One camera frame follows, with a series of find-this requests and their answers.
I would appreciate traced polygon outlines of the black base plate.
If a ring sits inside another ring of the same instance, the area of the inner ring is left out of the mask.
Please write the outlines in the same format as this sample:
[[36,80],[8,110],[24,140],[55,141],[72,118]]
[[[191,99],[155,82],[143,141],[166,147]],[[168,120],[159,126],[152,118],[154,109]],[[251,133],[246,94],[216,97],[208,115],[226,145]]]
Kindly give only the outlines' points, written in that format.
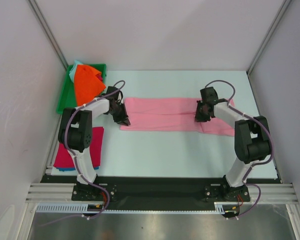
[[72,184],[70,199],[109,203],[118,211],[208,211],[216,202],[249,203],[247,186],[229,187],[224,178],[99,176],[93,186],[81,186],[74,176],[45,174],[42,184]]

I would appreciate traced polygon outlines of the folded magenta t shirt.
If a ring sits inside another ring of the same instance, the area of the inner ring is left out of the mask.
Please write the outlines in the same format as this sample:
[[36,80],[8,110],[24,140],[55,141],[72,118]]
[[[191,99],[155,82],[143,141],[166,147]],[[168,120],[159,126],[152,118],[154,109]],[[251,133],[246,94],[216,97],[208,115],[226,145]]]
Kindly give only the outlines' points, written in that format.
[[[89,152],[93,167],[101,165],[102,143],[104,128],[101,126],[92,128],[92,141]],[[55,167],[72,167],[75,166],[73,160],[63,144],[58,144],[58,151],[53,166]]]

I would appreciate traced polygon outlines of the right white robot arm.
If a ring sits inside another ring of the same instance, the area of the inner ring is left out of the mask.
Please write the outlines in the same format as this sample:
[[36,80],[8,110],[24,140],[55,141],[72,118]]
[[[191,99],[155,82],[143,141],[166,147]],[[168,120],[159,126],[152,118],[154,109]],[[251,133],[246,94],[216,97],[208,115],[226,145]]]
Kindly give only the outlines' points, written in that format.
[[195,121],[210,122],[217,118],[234,129],[234,151],[236,159],[224,176],[227,184],[220,188],[221,196],[232,201],[239,194],[238,187],[246,183],[254,166],[263,165],[267,156],[273,156],[274,149],[267,119],[251,117],[236,109],[230,100],[219,98],[213,87],[200,90],[201,100],[197,101]]

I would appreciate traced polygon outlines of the aluminium frame rail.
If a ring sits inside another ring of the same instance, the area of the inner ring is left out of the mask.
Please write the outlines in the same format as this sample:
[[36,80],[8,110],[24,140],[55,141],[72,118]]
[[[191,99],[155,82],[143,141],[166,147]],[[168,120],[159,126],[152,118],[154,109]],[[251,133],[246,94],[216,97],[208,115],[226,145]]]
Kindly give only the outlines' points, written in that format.
[[[25,201],[27,203],[69,203],[74,183],[33,183],[30,185]],[[261,195],[259,204],[297,205],[295,189],[290,184],[259,184]]]

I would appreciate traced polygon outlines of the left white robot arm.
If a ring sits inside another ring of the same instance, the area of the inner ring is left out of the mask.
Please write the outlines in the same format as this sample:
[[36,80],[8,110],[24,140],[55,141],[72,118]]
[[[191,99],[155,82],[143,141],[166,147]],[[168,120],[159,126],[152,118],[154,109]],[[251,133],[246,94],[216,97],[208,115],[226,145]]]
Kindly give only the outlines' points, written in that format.
[[94,184],[97,173],[93,167],[90,145],[93,139],[93,120],[111,115],[121,126],[130,126],[121,88],[109,86],[106,93],[75,108],[65,108],[58,131],[58,141],[69,153],[77,171],[77,182],[84,184],[83,194],[90,200],[100,196],[101,188]]

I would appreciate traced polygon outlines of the orange t shirt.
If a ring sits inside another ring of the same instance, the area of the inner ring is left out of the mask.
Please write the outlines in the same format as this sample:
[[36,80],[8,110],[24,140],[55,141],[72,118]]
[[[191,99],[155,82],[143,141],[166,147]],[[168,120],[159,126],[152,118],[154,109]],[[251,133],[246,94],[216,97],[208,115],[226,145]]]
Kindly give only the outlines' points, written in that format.
[[90,65],[78,65],[74,76],[74,94],[77,106],[91,102],[99,96],[106,85],[96,75],[102,74],[99,70]]

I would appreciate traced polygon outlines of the pink t shirt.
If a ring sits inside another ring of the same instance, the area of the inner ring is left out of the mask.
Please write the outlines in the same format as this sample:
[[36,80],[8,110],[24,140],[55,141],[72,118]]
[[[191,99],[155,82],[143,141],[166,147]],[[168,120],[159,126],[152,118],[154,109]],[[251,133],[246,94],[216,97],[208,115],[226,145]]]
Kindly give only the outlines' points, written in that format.
[[235,135],[233,127],[219,118],[208,122],[196,122],[197,98],[138,98],[124,100],[129,126],[122,131],[142,132],[198,132],[219,136]]

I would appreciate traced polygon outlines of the folded blue t shirt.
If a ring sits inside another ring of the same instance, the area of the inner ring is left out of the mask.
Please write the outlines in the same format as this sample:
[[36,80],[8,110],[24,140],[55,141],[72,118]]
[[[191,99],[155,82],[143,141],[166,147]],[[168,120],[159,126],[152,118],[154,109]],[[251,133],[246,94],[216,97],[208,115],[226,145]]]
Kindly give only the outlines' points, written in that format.
[[[75,166],[68,166],[68,167],[60,167],[60,166],[53,166],[54,168],[56,168],[57,170],[59,170],[59,171],[61,171],[61,172],[70,172],[70,171],[75,171],[75,170],[77,170],[76,168],[75,168]],[[100,168],[100,166],[94,166],[93,167],[93,169],[94,170],[98,170]]]

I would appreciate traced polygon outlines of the green plastic bin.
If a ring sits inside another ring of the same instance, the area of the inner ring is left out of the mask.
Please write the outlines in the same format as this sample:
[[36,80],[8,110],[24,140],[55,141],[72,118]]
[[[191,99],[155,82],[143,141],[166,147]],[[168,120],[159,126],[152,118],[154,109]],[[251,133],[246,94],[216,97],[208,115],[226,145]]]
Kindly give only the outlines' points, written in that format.
[[[88,65],[101,72],[102,80],[105,83],[107,77],[107,65],[105,63],[88,64]],[[73,64],[69,65],[66,70],[66,75],[63,81],[58,104],[56,107],[56,113],[59,115],[63,113],[64,108],[74,108],[77,106],[74,83],[71,81],[69,75],[73,66],[74,66]]]

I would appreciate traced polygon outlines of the light blue t shirt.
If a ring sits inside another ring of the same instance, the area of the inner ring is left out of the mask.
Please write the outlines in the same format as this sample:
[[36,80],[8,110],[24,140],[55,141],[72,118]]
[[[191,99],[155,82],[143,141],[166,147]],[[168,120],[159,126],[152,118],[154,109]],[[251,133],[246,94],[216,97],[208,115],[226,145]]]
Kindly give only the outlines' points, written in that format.
[[72,83],[75,82],[75,74],[76,74],[77,67],[79,65],[83,65],[83,63],[81,61],[79,61],[79,60],[75,60],[72,68],[69,71],[68,75],[69,75],[69,78],[70,78],[70,80],[71,80]]

